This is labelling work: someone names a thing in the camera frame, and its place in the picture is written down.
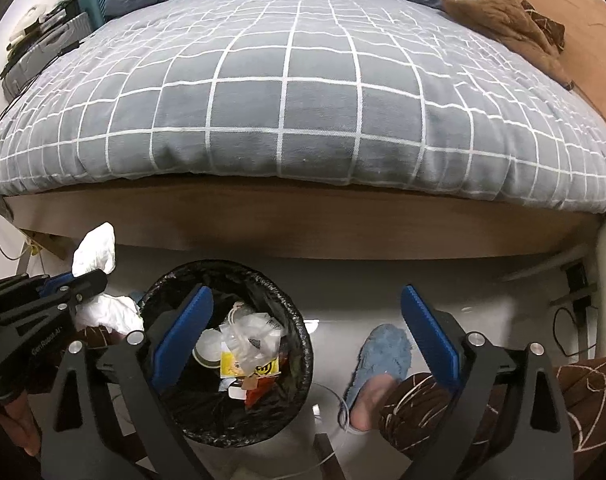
yellow packaging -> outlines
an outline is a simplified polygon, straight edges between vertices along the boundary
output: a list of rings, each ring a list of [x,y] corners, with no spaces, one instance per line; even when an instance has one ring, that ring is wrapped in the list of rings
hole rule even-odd
[[[281,374],[279,369],[279,358],[269,362],[265,366],[256,368],[254,372],[259,377],[276,377]],[[240,365],[225,343],[221,343],[221,379],[245,377]]]

garbage bag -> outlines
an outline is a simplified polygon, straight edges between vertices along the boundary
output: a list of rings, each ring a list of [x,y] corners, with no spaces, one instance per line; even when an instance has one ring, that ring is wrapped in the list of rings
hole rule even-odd
[[[194,359],[186,365],[176,386],[161,395],[161,402],[188,438],[216,447],[243,447],[272,438],[299,413],[307,399],[313,373],[312,344],[303,317],[292,300],[256,270],[224,260],[200,260],[168,272],[139,302],[144,327],[176,309],[197,285],[208,286],[214,314],[207,328],[225,321],[237,301],[257,312],[268,312],[286,329],[288,362],[276,384],[251,409],[219,392],[219,371]]]

hand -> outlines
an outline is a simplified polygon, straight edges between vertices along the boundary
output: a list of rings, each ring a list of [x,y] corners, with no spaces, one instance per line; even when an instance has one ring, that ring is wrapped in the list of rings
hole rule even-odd
[[[6,412],[0,413],[0,425],[10,440],[22,447],[28,455],[37,456],[41,450],[41,437],[27,402],[27,392],[5,405],[4,409]]]

foot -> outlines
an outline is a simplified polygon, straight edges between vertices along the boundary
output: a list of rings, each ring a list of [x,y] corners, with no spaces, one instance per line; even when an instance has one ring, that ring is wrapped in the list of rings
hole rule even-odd
[[[389,374],[381,374],[368,380],[359,391],[350,411],[350,425],[359,431],[370,431],[378,425],[379,413],[387,397],[399,381]]]

wooden headboard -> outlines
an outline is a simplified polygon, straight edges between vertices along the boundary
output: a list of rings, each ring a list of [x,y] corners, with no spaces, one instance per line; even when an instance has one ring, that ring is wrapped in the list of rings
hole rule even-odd
[[[603,0],[527,0],[565,26],[561,63],[606,120],[606,3]]]

